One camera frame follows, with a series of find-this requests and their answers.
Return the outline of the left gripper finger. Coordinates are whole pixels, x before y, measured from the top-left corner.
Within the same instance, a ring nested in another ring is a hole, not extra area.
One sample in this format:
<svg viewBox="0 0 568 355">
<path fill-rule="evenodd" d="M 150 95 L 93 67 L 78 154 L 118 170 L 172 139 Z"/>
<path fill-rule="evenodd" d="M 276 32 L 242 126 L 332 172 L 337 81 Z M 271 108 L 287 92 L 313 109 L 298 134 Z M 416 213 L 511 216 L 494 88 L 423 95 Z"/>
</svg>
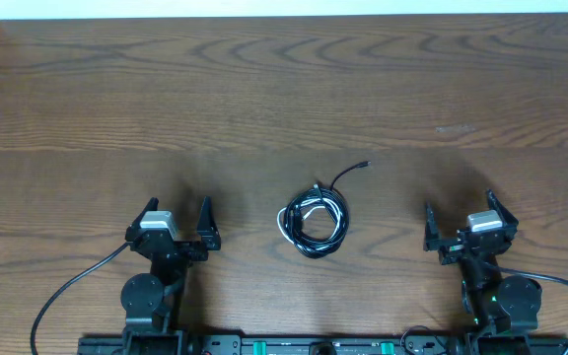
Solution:
<svg viewBox="0 0 568 355">
<path fill-rule="evenodd" d="M 208 250 L 221 249 L 221 236 L 214 219 L 210 196 L 205 196 L 203 199 L 196 232 Z"/>
<path fill-rule="evenodd" d="M 157 197 L 152 197 L 146 206 L 144 207 L 143 211 L 138 216 L 138 222 L 141 222 L 145 215 L 148 212 L 155 212 L 158 210 L 159 199 Z"/>
</svg>

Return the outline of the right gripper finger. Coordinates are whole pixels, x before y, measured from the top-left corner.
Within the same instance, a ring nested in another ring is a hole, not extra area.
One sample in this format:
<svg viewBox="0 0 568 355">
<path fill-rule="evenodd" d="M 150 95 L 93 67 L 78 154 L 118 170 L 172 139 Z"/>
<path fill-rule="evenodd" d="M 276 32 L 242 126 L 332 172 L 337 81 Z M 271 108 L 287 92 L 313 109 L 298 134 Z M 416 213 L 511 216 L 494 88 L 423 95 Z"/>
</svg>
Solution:
<svg viewBox="0 0 568 355">
<path fill-rule="evenodd" d="M 504 227 L 518 226 L 518 219 L 499 201 L 492 189 L 486 191 L 486 200 L 490 209 L 498 214 Z"/>
<path fill-rule="evenodd" d="M 434 251 L 439 249 L 440 233 L 430 203 L 425 204 L 426 222 L 423 249 Z"/>
</svg>

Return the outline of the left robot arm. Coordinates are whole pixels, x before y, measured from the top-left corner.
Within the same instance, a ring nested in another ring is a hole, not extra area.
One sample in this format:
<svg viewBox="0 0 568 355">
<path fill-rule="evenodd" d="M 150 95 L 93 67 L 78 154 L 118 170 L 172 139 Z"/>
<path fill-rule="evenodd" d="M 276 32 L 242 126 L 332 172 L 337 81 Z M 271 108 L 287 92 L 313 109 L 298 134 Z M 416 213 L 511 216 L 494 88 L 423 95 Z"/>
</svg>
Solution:
<svg viewBox="0 0 568 355">
<path fill-rule="evenodd" d="M 185 287 L 187 271 L 221 248 L 211 198 L 203 199 L 195 241 L 181 241 L 170 211 L 158 209 L 151 198 L 129 225 L 125 240 L 130 249 L 151 262 L 150 271 L 131 277 L 123 286 L 120 302 L 126 312 L 122 332 L 124 354 L 198 354 L 201 341 L 173 326 Z"/>
</svg>

